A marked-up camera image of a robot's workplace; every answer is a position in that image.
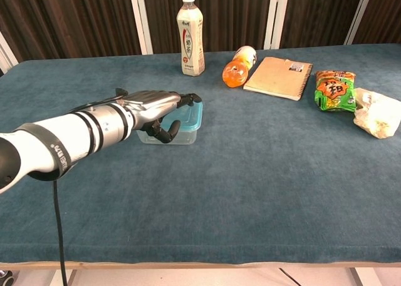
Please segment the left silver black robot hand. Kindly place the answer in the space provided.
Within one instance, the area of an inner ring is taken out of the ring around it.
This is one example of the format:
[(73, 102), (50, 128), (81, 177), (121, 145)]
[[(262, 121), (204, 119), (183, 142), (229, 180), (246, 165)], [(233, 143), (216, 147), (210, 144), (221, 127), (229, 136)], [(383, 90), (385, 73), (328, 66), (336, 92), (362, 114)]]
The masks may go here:
[(169, 130), (161, 127), (164, 116), (183, 106), (200, 103), (195, 93), (179, 94), (174, 91), (139, 91), (123, 96), (117, 103), (133, 116), (133, 129), (146, 132), (161, 143), (170, 143), (178, 134), (180, 121), (175, 120)]

